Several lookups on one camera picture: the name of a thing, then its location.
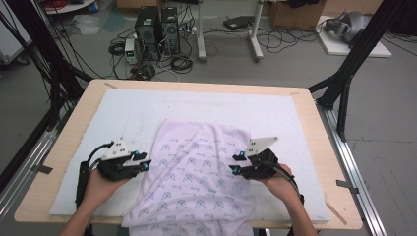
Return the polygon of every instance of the aluminum frame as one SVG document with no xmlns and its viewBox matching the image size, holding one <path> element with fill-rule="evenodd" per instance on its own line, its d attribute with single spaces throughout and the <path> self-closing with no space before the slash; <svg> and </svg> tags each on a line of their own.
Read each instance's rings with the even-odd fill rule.
<svg viewBox="0 0 417 236">
<path fill-rule="evenodd" d="M 362 175 L 356 165 L 355 158 L 350 151 L 348 143 L 344 142 L 337 132 L 337 117 L 333 110 L 324 109 L 318 106 L 319 113 L 322 116 L 323 124 L 325 125 L 328 135 L 333 141 L 335 152 L 340 163 L 343 165 L 343 171 L 346 179 L 352 184 L 353 188 L 358 190 L 358 194 L 354 194 L 356 200 L 362 209 L 362 213 L 368 224 L 368 228 L 374 236 L 387 236 L 383 223 L 377 213 L 377 209 L 372 202 L 371 196 L 368 193 Z"/>
</svg>

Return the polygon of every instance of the human hand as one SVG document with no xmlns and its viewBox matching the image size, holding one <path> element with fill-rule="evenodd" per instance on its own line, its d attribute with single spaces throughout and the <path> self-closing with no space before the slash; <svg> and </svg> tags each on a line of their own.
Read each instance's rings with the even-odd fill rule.
<svg viewBox="0 0 417 236">
<path fill-rule="evenodd" d="M 279 163 L 279 165 L 286 172 L 288 172 L 288 174 L 292 175 L 292 171 L 288 165 L 282 163 Z M 292 200 L 299 201 L 297 191 L 294 189 L 292 184 L 280 173 L 275 173 L 275 175 L 270 178 L 261 179 L 258 181 L 265 184 L 270 192 L 273 193 L 277 198 L 281 199 L 285 204 Z"/>
<path fill-rule="evenodd" d="M 114 194 L 114 192 L 122 185 L 127 183 L 129 179 L 120 181 L 109 181 L 101 176 L 97 169 L 89 174 L 89 182 L 87 184 L 86 193 L 84 194 L 83 204 L 99 207 L 106 202 Z"/>
</svg>

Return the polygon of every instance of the black metal pole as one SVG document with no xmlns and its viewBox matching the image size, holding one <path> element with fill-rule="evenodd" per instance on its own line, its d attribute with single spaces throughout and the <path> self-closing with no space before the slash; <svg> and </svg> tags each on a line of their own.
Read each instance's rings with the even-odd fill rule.
<svg viewBox="0 0 417 236">
<path fill-rule="evenodd" d="M 309 88 L 311 92 L 314 92 L 328 86 L 323 96 L 317 99 L 318 105 L 324 108 L 332 108 L 343 94 L 339 104 L 337 132 L 344 141 L 347 100 L 352 79 L 407 1 L 411 0 L 384 0 L 339 70 L 331 77 L 332 80 L 326 79 Z"/>
</svg>

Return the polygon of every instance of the towel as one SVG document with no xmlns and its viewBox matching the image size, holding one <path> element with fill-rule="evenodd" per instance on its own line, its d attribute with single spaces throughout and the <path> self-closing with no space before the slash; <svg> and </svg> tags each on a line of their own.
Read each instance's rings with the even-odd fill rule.
<svg viewBox="0 0 417 236">
<path fill-rule="evenodd" d="M 253 235 L 249 180 L 232 174 L 233 154 L 246 150 L 247 131 L 230 126 L 165 120 L 137 205 L 125 215 L 130 235 Z M 249 161 L 239 161 L 241 166 Z"/>
</svg>

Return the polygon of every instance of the desktop computer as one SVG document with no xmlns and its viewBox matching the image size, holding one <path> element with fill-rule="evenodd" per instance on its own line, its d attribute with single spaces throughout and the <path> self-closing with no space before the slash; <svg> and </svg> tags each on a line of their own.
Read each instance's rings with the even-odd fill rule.
<svg viewBox="0 0 417 236">
<path fill-rule="evenodd" d="M 174 54 L 180 53 L 180 36 L 178 32 L 178 13 L 175 7 L 165 7 L 161 10 L 165 50 Z"/>
<path fill-rule="evenodd" d="M 144 60 L 159 60 L 160 53 L 163 51 L 159 48 L 163 40 L 162 24 L 159 18 L 158 8 L 156 6 L 144 6 L 136 19 L 135 31 L 138 36 L 138 42 L 141 49 L 144 49 Z"/>
</svg>

